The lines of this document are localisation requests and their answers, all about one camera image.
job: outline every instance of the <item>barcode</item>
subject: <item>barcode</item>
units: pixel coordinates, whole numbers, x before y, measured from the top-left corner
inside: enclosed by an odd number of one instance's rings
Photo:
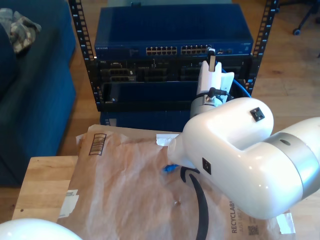
[[[252,235],[259,235],[259,229],[258,226],[248,226],[249,236]]]
[[[94,135],[89,155],[102,155],[107,135],[104,133],[96,133]]]

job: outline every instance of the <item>wooden table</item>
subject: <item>wooden table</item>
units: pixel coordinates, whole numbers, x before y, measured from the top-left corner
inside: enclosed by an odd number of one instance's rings
[[[58,220],[77,156],[33,157],[12,219]],[[291,209],[297,240],[320,239],[320,191]]]

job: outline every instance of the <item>chair leg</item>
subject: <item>chair leg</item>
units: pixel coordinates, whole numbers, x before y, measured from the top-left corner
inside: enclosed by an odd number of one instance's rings
[[[298,29],[300,30],[302,28],[302,26],[305,24],[305,22],[307,21],[307,19],[310,17],[310,15],[313,13],[313,11],[315,10],[315,8],[317,7],[317,5],[313,5],[310,10],[306,13],[306,15],[304,16],[304,18],[302,19],[302,21],[300,22],[300,25],[298,27]]]

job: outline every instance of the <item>brown paper mailer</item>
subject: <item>brown paper mailer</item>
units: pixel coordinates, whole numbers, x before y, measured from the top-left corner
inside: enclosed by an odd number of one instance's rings
[[[132,138],[109,129],[94,125],[82,139],[69,185],[79,199],[69,217],[58,220],[81,238],[296,239],[281,234],[276,218],[258,220],[240,211],[197,170],[163,173],[170,164],[167,148],[156,145],[154,131],[140,130]]]

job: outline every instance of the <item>blue cable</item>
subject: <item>blue cable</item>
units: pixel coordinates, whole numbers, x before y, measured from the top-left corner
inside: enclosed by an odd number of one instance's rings
[[[237,80],[233,79],[233,83],[237,85],[247,97],[251,98],[251,95],[248,93],[248,91],[239,82],[237,82]]]

